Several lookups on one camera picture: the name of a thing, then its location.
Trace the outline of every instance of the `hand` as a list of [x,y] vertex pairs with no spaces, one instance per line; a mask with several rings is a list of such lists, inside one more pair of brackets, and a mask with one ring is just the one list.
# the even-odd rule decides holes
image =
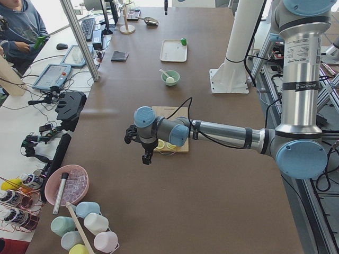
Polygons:
[[30,52],[30,46],[27,43],[24,43],[22,41],[16,41],[15,45],[17,46],[17,49],[19,49],[21,52],[24,53]]

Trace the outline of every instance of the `keyboard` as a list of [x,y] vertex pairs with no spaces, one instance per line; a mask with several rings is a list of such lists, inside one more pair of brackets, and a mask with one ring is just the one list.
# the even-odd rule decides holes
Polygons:
[[81,22],[80,27],[84,33],[86,41],[92,40],[94,24],[95,24],[94,17],[90,17],[89,19],[85,19]]

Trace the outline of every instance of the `green object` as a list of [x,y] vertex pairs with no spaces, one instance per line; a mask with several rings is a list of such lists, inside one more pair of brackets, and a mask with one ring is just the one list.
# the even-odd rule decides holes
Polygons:
[[34,49],[38,49],[38,47],[40,46],[40,44],[44,44],[44,41],[46,39],[46,36],[40,36],[37,38],[37,42],[34,45]]
[[186,38],[182,38],[180,41],[181,41],[182,46],[186,46],[187,45]]
[[161,74],[161,80],[165,83],[166,86],[174,86],[178,83],[178,81],[180,80],[180,74],[177,73],[175,70],[167,70],[165,71],[170,77],[174,78],[174,82],[169,83],[166,82],[167,77],[165,76],[165,74]]

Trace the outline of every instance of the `blue sweater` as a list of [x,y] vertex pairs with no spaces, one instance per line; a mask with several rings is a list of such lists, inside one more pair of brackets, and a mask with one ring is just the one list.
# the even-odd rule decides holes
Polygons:
[[[20,58],[33,61],[43,45],[34,49],[37,37],[48,35],[40,14],[30,0],[22,1],[22,11],[18,12],[0,4],[0,15],[8,21],[10,29],[0,32],[0,45],[9,58]],[[15,45],[15,41],[25,42],[30,46],[30,52],[24,53]]]

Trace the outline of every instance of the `computer mouse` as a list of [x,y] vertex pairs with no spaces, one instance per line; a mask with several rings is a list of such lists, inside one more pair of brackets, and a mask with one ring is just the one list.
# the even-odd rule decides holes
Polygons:
[[64,43],[59,43],[57,45],[57,50],[61,50],[61,49],[67,49],[68,48],[68,45],[67,44],[64,44]]

